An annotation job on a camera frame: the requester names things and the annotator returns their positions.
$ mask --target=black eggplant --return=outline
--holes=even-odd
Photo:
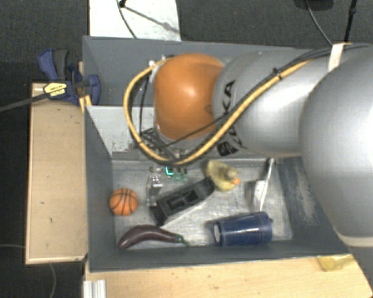
[[[128,230],[117,244],[117,248],[125,250],[135,244],[138,244],[147,240],[155,240],[168,243],[183,243],[188,246],[188,243],[184,238],[169,231],[166,231],[155,225],[137,225],[132,229]]]

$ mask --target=yellow rubber duck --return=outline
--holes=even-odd
[[[217,160],[208,162],[206,175],[213,180],[217,189],[223,192],[230,191],[241,183],[236,168]]]

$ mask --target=wooden board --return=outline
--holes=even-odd
[[[32,95],[43,84],[32,86]],[[81,109],[45,99],[30,113],[27,264],[80,261],[87,253]]]
[[[369,298],[372,295],[355,261],[339,271],[323,271],[316,258],[92,274],[87,267],[85,279],[104,279],[107,298]]]

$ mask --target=blue cup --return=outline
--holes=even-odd
[[[272,224],[265,212],[217,220],[213,224],[218,246],[263,245],[272,239]]]

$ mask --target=gray bin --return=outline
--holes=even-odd
[[[348,252],[311,193],[298,158],[277,160],[273,171],[264,205],[264,210],[273,219],[274,239],[271,243],[232,248],[220,248],[210,243],[205,220],[252,210],[249,185],[265,176],[265,160],[247,154],[222,159],[241,172],[244,183],[239,190],[228,194],[216,191],[196,209],[184,211],[165,225],[167,229],[190,238],[193,247],[146,242],[126,251],[116,248],[119,238],[127,229],[135,224],[153,223],[145,201],[145,184],[153,162],[138,150],[130,149],[131,139],[120,107],[121,94],[128,81],[146,67],[147,61],[157,60],[162,54],[204,52],[214,56],[236,56],[257,48],[213,43],[84,38],[85,74],[98,74],[103,84],[101,106],[89,107],[85,114],[88,258],[92,271],[276,260]],[[136,60],[131,62],[128,58],[126,61],[126,55]],[[150,113],[146,112],[144,116],[145,127],[152,121]],[[202,168],[207,159],[217,157],[215,152],[211,152],[205,160],[191,166],[188,169],[191,183],[202,177]],[[130,217],[115,217],[108,207],[109,196],[119,187],[129,187],[139,196],[139,207]],[[166,181],[165,187],[172,190],[177,185]]]

